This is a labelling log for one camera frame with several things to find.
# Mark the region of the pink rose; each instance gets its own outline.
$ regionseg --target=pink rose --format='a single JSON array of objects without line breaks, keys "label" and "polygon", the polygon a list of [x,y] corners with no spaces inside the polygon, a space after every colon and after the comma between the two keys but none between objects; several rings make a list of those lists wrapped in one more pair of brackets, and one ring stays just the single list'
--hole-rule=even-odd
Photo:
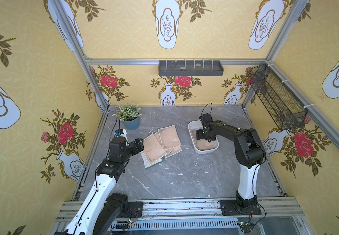
[{"label": "pink rose", "polygon": [[47,143],[49,138],[50,138],[50,134],[48,132],[46,132],[46,131],[43,132],[43,134],[42,134],[42,141]]},{"label": "pink rose", "polygon": [[245,73],[249,73],[251,70],[252,70],[253,67],[248,67],[246,70],[245,70]]},{"label": "pink rose", "polygon": [[72,138],[73,135],[74,135],[73,126],[70,123],[65,123],[60,126],[57,140],[60,141],[61,144],[64,144],[70,138]]},{"label": "pink rose", "polygon": [[310,123],[310,121],[311,121],[310,116],[306,115],[304,119],[305,124]]},{"label": "pink rose", "polygon": [[109,87],[117,87],[117,84],[118,84],[116,81],[116,78],[111,77],[109,75],[100,77],[99,81],[101,84],[104,84]]},{"label": "pink rose", "polygon": [[309,157],[313,153],[313,141],[303,132],[294,136],[296,151],[300,157]]},{"label": "pink rose", "polygon": [[176,77],[175,84],[178,84],[182,87],[188,87],[192,83],[191,77],[183,76]]}]

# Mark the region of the black wire mesh basket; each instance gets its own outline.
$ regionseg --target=black wire mesh basket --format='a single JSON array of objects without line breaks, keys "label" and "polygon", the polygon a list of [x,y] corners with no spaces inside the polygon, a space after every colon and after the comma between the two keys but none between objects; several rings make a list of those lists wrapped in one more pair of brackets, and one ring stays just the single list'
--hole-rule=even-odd
[{"label": "black wire mesh basket", "polygon": [[252,68],[250,84],[280,130],[303,125],[307,109],[266,64]]}]

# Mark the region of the beige paper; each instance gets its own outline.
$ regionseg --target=beige paper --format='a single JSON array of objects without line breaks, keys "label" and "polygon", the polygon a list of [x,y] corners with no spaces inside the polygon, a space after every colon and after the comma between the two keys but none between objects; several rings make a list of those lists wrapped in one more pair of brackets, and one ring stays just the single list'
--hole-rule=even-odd
[{"label": "beige paper", "polygon": [[195,147],[198,150],[209,150],[209,149],[215,148],[214,145],[212,143],[209,143],[207,140],[204,140],[204,139],[197,140],[196,131],[197,130],[191,130],[191,133],[192,133],[192,138],[194,140]]},{"label": "beige paper", "polygon": [[166,158],[167,157],[171,157],[172,155],[175,155],[176,153],[181,152],[183,149],[181,148],[181,146],[177,146],[176,148],[174,148],[170,153],[167,153]]},{"label": "beige paper", "polygon": [[166,155],[166,151],[164,151],[154,134],[151,134],[144,139],[143,152],[150,165],[154,164],[158,159]]},{"label": "beige paper", "polygon": [[162,141],[162,145],[165,150],[181,146],[175,125],[158,129],[158,131],[160,140]]},{"label": "beige paper", "polygon": [[159,131],[157,131],[156,133],[154,133],[155,138],[158,140],[158,142],[160,143],[160,145],[162,146],[162,141],[160,140],[160,136],[159,136]]}]

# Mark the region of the zip tie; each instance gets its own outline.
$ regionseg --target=zip tie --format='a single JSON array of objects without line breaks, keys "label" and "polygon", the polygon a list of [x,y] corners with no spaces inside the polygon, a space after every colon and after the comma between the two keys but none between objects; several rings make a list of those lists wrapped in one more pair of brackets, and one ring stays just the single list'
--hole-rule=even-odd
[{"label": "zip tie", "polygon": [[312,106],[312,105],[314,105],[314,104],[303,106],[303,108],[307,108],[307,107]]}]

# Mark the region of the metal grate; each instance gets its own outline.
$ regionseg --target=metal grate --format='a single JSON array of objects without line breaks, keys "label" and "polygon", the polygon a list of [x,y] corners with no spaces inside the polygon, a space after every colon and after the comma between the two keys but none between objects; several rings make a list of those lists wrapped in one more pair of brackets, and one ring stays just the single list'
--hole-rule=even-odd
[{"label": "metal grate", "polygon": [[307,109],[266,64],[251,70],[250,83],[280,130],[303,125]]},{"label": "metal grate", "polygon": [[[172,220],[138,220],[127,230],[169,230],[169,229],[210,229],[210,228],[238,228],[237,218],[215,219],[172,219]],[[109,231],[122,229],[116,228],[116,221],[111,224]]]}]

